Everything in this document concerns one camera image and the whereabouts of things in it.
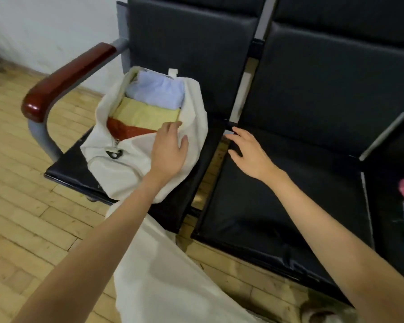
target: orange towel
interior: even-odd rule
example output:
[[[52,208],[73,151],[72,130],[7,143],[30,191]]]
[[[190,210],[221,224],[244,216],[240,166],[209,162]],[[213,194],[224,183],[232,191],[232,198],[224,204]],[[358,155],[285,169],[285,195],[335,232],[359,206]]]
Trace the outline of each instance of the orange towel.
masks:
[[[136,137],[139,135],[145,135],[147,133],[155,133],[155,130],[139,128],[134,126],[128,126],[123,124],[121,121],[108,117],[108,121],[106,122],[106,126],[108,127],[111,135],[119,141],[126,140],[128,138]]]

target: parquet floor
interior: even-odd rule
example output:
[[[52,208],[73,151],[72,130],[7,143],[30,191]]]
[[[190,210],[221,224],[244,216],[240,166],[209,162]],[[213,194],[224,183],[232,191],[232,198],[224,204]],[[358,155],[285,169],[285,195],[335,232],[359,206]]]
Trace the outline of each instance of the parquet floor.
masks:
[[[0,323],[17,313],[42,279],[87,233],[104,220],[108,206],[91,203],[43,178],[51,160],[27,129],[20,105],[42,78],[6,65],[0,73]],[[73,91],[52,109],[48,129],[63,150],[94,124],[99,96]],[[227,145],[219,146],[194,200],[202,207]],[[230,296],[254,311],[282,322],[299,322],[308,290],[190,238],[196,219],[188,216],[179,246]],[[113,281],[108,283],[90,323],[119,322]]]

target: chair seat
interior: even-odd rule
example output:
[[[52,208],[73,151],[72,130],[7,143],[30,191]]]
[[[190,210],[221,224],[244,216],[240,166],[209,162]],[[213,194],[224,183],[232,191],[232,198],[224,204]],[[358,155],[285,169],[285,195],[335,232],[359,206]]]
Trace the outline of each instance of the chair seat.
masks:
[[[365,243],[373,244],[356,158],[243,128],[253,133],[272,161],[309,197]],[[278,198],[265,184],[242,173],[229,155],[192,237],[342,298]]]
[[[365,178],[376,251],[404,277],[404,197],[398,190],[404,172],[371,164]]]
[[[208,118],[208,135],[205,144],[190,174],[161,203],[152,204],[148,213],[166,230],[178,233],[184,216],[193,201],[200,182],[207,170],[225,130],[225,121]],[[109,198],[100,184],[88,170],[87,162],[81,152],[81,145],[91,130],[87,131],[62,157],[45,173],[45,177],[65,185],[93,199],[112,205],[116,202]]]

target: wooden armrest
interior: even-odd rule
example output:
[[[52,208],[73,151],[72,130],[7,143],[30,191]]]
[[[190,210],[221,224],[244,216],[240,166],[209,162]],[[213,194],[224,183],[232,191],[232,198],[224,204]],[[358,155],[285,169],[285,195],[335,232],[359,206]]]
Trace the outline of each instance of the wooden armrest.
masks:
[[[62,93],[116,52],[113,45],[99,43],[39,81],[22,101],[23,115],[34,122],[43,123],[50,106]]]

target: forearm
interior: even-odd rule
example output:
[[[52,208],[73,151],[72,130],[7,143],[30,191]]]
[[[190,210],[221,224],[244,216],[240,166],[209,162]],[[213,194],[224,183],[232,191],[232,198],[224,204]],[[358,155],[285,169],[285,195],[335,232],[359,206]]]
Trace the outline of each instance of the forearm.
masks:
[[[404,278],[305,195],[284,172],[265,183],[274,191],[313,253],[370,322],[404,322]]]
[[[14,319],[85,322],[139,229],[161,184],[150,174],[45,278]]]

